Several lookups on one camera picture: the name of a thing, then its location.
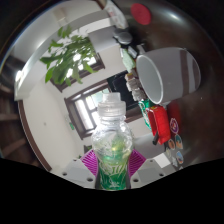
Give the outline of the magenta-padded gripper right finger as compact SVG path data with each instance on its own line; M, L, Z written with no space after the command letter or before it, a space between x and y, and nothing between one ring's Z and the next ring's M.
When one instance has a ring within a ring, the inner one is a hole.
M134 150L128 161L130 188L141 188L166 176L154 159L146 159Z

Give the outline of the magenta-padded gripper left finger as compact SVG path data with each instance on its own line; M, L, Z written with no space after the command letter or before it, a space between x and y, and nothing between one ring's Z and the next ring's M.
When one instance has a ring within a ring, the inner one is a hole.
M80 159L73 159L59 176L84 188L94 189L98 175L98 161L93 150Z

